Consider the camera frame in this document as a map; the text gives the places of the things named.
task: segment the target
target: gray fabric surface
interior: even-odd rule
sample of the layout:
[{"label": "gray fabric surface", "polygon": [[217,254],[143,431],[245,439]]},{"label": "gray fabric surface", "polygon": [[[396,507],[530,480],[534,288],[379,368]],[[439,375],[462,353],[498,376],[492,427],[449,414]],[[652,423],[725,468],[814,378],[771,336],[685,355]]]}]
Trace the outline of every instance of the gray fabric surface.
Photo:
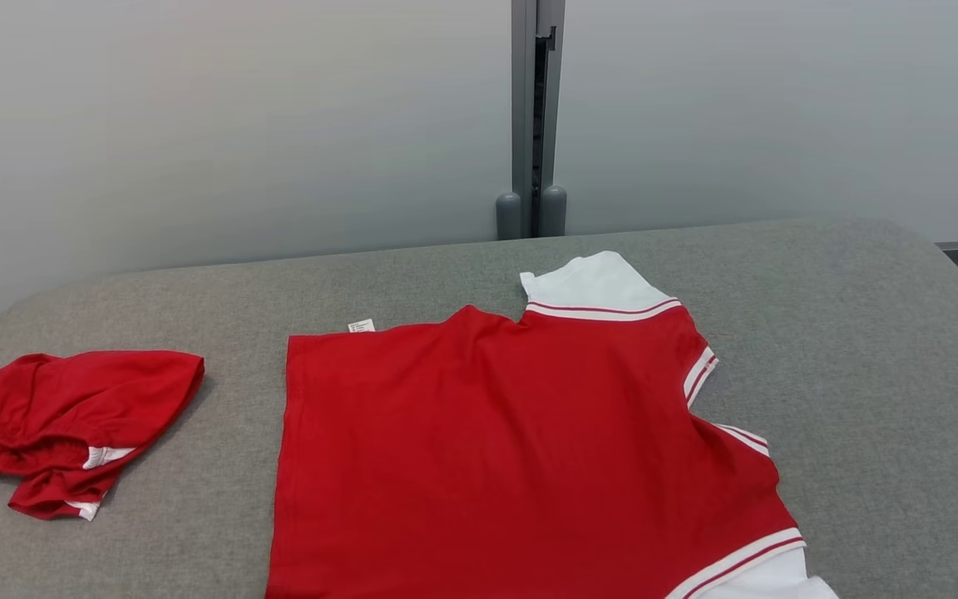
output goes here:
[{"label": "gray fabric surface", "polygon": [[598,250],[694,314],[722,360],[695,410],[771,441],[811,570],[843,598],[958,597],[958,269],[868,220],[160,270],[35,295],[0,319],[0,367],[157,348],[205,356],[208,374],[95,521],[13,512],[0,478],[0,597],[261,595],[289,334],[467,303],[518,318],[516,273]]}]

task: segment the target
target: red shorts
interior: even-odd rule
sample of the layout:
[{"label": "red shorts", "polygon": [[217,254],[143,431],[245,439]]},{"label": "red shorts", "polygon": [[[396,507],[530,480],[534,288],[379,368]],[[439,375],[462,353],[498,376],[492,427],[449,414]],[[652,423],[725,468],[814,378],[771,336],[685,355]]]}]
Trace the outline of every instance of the red shorts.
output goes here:
[{"label": "red shorts", "polygon": [[42,519],[95,517],[121,468],[153,444],[205,372],[178,352],[32,354],[0,370],[0,473],[10,500]]}]

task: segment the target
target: white label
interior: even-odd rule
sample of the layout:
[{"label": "white label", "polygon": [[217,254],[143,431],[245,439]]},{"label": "white label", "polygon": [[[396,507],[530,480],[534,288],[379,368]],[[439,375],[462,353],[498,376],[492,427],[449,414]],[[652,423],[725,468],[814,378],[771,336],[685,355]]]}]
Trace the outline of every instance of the white label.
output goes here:
[{"label": "white label", "polygon": [[365,319],[361,322],[351,322],[349,323],[350,333],[365,333],[365,331],[375,331],[376,325],[373,324],[372,319]]}]

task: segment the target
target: white wall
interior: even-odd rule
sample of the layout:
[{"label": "white wall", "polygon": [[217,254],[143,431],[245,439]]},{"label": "white wall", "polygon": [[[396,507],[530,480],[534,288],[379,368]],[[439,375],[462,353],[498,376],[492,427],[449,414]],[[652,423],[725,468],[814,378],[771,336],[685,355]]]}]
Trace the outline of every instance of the white wall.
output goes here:
[{"label": "white wall", "polygon": [[958,0],[567,0],[569,232],[780,216],[958,241]]},{"label": "white wall", "polygon": [[510,7],[0,0],[0,311],[77,278],[493,239]]}]

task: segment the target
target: red and white striped trim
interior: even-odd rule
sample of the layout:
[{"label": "red and white striped trim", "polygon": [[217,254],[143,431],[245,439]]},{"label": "red and white striped trim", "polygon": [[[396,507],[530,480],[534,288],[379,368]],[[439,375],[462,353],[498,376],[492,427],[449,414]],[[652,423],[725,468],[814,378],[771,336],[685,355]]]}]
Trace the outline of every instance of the red and white striped trim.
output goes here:
[{"label": "red and white striped trim", "polygon": [[753,433],[750,433],[749,431],[742,431],[742,429],[737,428],[737,426],[730,426],[727,424],[715,424],[715,423],[712,423],[712,424],[715,426],[718,426],[719,429],[721,429],[721,431],[723,431],[724,433],[728,433],[728,435],[730,435],[731,437],[737,439],[738,441],[741,441],[741,443],[745,443],[746,446],[748,446],[752,450],[758,451],[762,453],[763,455],[768,456],[768,458],[771,458],[771,453],[768,451],[767,439],[764,439],[763,437],[759,435],[753,435]]},{"label": "red and white striped trim", "polygon": [[693,368],[689,369],[689,372],[685,375],[685,380],[682,382],[682,394],[685,395],[685,405],[687,405],[687,407],[693,405],[693,399],[697,398],[697,392],[700,391],[700,386],[704,384],[704,380],[712,373],[715,364],[719,364],[719,358],[715,357],[715,353],[712,352],[711,348],[704,348],[704,351],[700,353],[700,357],[697,358],[696,363],[693,364]]},{"label": "red and white striped trim", "polygon": [[600,308],[595,306],[551,306],[539,302],[528,302],[527,310],[544,314],[547,317],[559,317],[564,319],[588,319],[588,321],[641,321],[642,319],[653,318],[661,312],[681,306],[676,297],[669,297],[663,302],[642,308],[642,310],[616,310],[613,308]]},{"label": "red and white striped trim", "polygon": [[775,555],[801,547],[805,547],[805,539],[797,528],[786,528],[784,531],[767,535],[688,577],[670,592],[668,599],[697,599],[731,577],[740,575]]}]

